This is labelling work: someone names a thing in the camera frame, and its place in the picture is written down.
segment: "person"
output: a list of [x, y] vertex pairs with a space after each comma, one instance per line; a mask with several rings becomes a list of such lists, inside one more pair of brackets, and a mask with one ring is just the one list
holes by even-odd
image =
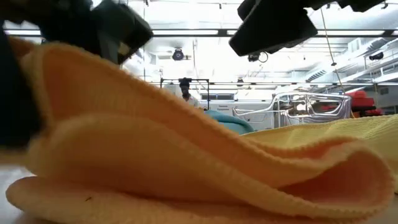
[[190, 105], [198, 108], [199, 101], [189, 93], [189, 86], [190, 86], [189, 81], [183, 78], [182, 81], [180, 82], [182, 98]]

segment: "yellow cloth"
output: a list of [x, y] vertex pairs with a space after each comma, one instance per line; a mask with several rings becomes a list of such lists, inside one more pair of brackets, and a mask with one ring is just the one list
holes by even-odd
[[354, 223], [394, 192], [398, 116], [238, 136], [183, 100], [63, 44], [12, 39], [45, 128], [7, 190], [66, 224]]

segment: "white table surface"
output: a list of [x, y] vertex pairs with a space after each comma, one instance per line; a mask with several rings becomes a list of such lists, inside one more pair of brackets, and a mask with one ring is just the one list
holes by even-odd
[[[23, 213], [8, 203], [5, 191], [15, 180], [31, 174], [20, 167], [0, 166], [0, 224], [54, 224], [38, 220]], [[398, 223], [398, 197], [396, 196], [391, 206], [380, 216], [366, 224], [396, 224]]]

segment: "black cable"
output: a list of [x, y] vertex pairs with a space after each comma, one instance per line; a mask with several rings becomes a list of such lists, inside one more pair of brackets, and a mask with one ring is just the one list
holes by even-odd
[[263, 53], [267, 56], [267, 59], [266, 59], [265, 61], [261, 61], [260, 58], [259, 58], [259, 62], [261, 62], [261, 63], [266, 63], [266, 62], [268, 61], [268, 58], [269, 58], [269, 57], [268, 57], [268, 53], [267, 53], [267, 52], [263, 52]]

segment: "teal object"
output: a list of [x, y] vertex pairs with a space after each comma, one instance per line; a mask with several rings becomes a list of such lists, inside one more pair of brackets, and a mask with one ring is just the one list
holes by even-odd
[[215, 110], [205, 111], [205, 114], [217, 120], [220, 124], [224, 125], [229, 130], [232, 130], [238, 134], [254, 132], [254, 129], [249, 123], [242, 119], [235, 118], [234, 116], [228, 116]]

